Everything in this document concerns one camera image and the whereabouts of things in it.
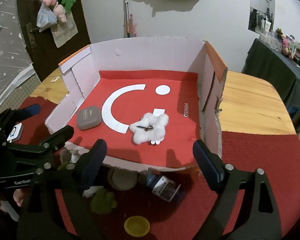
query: cardboard box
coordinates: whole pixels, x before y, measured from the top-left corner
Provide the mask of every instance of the cardboard box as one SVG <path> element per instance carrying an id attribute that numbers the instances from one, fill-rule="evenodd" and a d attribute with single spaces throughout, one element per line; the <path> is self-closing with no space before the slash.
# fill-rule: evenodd
<path id="1" fill-rule="evenodd" d="M 198 74 L 201 139 L 211 152 L 222 157 L 218 107 L 222 100 L 227 67 L 209 42 L 180 37 L 137 37 L 104 41 L 82 48 L 62 61 L 59 66 L 69 94 L 63 98 L 45 122 L 50 133 L 61 129 L 69 122 L 100 81 L 100 71 L 193 72 Z M 71 142 L 66 143 L 66 148 L 78 149 L 80 154 L 89 151 Z M 187 165 L 179 168 L 156 166 L 112 156 L 105 158 L 104 165 L 133 171 L 143 171 L 148 168 L 175 171 L 189 167 Z"/>

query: white device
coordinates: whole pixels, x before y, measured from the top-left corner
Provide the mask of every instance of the white device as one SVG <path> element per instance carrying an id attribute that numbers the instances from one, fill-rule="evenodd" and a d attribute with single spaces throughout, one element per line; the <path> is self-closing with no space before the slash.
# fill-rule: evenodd
<path id="1" fill-rule="evenodd" d="M 17 125 L 15 125 L 12 129 L 12 131 L 10 132 L 7 141 L 8 142 L 14 142 L 19 140 L 21 133 L 23 130 L 23 124 L 22 123 L 18 123 Z"/>

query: mirror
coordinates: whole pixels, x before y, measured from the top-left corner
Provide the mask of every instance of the mirror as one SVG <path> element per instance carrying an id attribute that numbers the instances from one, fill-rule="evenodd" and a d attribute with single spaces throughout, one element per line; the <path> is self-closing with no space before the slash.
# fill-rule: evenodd
<path id="1" fill-rule="evenodd" d="M 272 31 L 274 6 L 274 0 L 250 0 L 248 29 L 256 33 L 268 33 Z"/>

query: white cotton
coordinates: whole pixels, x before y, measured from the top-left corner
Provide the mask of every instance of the white cotton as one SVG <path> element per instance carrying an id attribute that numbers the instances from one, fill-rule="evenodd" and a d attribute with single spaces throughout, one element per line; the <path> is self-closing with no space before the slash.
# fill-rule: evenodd
<path id="1" fill-rule="evenodd" d="M 84 197 L 92 197 L 99 189 L 103 188 L 103 186 L 91 186 L 89 189 L 83 192 Z"/>
<path id="2" fill-rule="evenodd" d="M 166 114 L 155 116 L 151 113 L 146 113 L 142 119 L 129 126 L 130 130 L 134 133 L 133 142 L 141 144 L 144 142 L 151 142 L 152 144 L 159 144 L 163 141 L 166 134 L 165 126 L 168 124 L 169 117 Z M 142 127 L 152 126 L 153 129 L 145 131 Z"/>

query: red carpet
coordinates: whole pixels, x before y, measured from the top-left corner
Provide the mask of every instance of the red carpet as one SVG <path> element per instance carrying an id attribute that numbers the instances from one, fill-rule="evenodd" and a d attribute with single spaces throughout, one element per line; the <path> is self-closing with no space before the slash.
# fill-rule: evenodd
<path id="1" fill-rule="evenodd" d="M 131 124 L 139 121 L 145 113 L 152 113 L 154 108 L 165 109 L 169 116 L 166 136 L 160 145 L 135 145 L 130 130 L 125 134 L 119 133 L 105 122 L 98 127 L 80 131 L 75 114 L 68 123 L 74 127 L 71 142 L 91 149 L 96 138 L 101 138 L 107 142 L 108 155 L 120 159 L 171 168 L 196 165 L 191 153 L 193 142 L 200 138 L 196 73 L 163 70 L 100 71 L 100 76 L 101 80 L 79 110 L 93 105 L 101 110 L 104 102 L 116 90 L 146 84 L 144 90 L 134 90 L 119 96 L 112 104 L 111 113 L 119 122 Z M 170 92 L 158 95 L 155 89 L 160 85 L 168 85 Z M 188 104 L 189 109 L 187 117 L 184 116 L 185 104 Z"/>
<path id="2" fill-rule="evenodd" d="M 24 121 L 22 142 L 43 139 L 48 130 L 44 120 L 56 106 L 43 98 L 27 98 L 22 107 L 34 103 L 42 105 L 43 112 Z M 281 217 L 282 234 L 285 235 L 300 216 L 300 143 L 296 135 L 255 135 L 222 132 L 223 161 L 236 168 L 254 171 L 263 168 L 271 183 Z M 207 217 L 217 195 L 212 192 L 202 175 L 167 173 L 167 177 L 180 183 L 187 191 L 180 206 L 156 197 L 140 186 L 115 193 L 118 206 L 108 215 L 94 215 L 108 239 L 133 239 L 123 228 L 125 219 L 134 215 L 146 217 L 150 232 L 144 240 L 191 240 Z M 243 192 L 240 192 L 230 222 L 225 230 L 232 230 Z"/>

